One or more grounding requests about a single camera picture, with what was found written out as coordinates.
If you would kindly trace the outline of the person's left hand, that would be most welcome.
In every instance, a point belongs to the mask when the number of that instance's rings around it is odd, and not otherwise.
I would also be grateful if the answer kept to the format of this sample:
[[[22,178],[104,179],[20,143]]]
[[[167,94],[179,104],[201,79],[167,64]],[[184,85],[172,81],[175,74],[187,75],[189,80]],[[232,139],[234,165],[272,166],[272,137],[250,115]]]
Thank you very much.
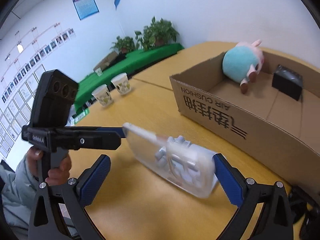
[[[28,169],[31,172],[31,174],[36,178],[39,177],[37,170],[37,161],[41,160],[42,156],[43,152],[37,149],[35,146],[29,148],[27,152]],[[52,168],[48,171],[48,177],[45,179],[45,182],[49,186],[57,186],[66,183],[70,176],[71,168],[72,161],[70,159],[69,154],[67,154],[66,157],[61,160],[59,167]]]

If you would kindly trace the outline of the grey jacket sleeve forearm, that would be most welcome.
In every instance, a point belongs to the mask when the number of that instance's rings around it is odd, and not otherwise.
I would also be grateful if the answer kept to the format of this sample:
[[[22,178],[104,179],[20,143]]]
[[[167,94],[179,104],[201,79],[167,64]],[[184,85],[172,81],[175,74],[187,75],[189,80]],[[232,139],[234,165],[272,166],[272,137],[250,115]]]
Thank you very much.
[[[29,220],[39,181],[31,174],[27,156],[15,172],[1,166],[1,218],[18,239],[28,238]]]

